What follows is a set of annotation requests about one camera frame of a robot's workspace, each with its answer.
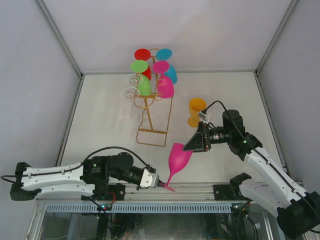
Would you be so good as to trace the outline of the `orange plastic wine glass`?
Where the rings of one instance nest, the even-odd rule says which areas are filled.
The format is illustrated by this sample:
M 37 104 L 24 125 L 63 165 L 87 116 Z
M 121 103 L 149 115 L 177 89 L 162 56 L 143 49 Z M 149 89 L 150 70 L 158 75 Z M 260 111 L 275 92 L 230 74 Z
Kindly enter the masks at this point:
M 200 118 L 198 114 L 200 111 L 203 111 L 207 107 L 206 102 L 202 98 L 192 98 L 189 101 L 189 114 L 190 117 L 187 120 L 187 124 L 191 128 L 196 128 L 198 126 L 198 122 L 200 122 Z

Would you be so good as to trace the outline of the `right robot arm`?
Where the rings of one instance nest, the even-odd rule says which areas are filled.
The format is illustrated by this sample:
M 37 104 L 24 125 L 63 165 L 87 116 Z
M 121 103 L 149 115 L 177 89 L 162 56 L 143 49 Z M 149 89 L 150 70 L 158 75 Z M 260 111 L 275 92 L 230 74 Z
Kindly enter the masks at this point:
M 308 192 L 279 167 L 263 144 L 246 131 L 237 110 L 225 110 L 222 126 L 211 127 L 206 110 L 198 113 L 200 121 L 184 151 L 207 152 L 213 144 L 226 143 L 230 151 L 250 166 L 267 184 L 260 186 L 250 175 L 241 173 L 230 180 L 230 195 L 237 200 L 250 199 L 276 218 L 282 232 L 295 239 L 306 232 L 319 233 L 320 195 Z

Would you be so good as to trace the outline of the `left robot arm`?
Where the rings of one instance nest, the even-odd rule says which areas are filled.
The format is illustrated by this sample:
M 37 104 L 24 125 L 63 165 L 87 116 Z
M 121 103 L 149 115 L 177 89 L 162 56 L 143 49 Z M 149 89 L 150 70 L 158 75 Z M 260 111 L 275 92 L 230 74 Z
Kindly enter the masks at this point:
M 82 200 L 109 200 L 110 178 L 135 184 L 138 189 L 157 188 L 159 175 L 152 167 L 134 166 L 132 155 L 94 156 L 72 165 L 36 168 L 19 162 L 10 189 L 13 201 L 29 201 L 40 196 L 80 196 Z

